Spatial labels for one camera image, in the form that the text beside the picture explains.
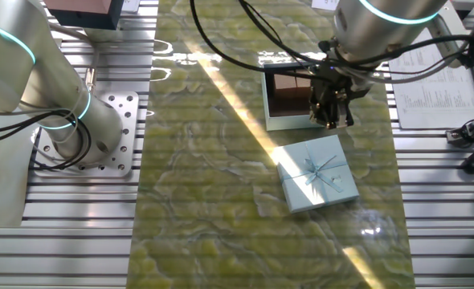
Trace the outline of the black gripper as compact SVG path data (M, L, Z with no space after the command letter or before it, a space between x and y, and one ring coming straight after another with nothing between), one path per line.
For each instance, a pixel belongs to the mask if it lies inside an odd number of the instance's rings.
M352 126L354 120L349 103L366 96L373 83L342 73L340 68L326 60L313 64L311 72L316 78L311 80L310 121L314 124L327 124L328 129Z

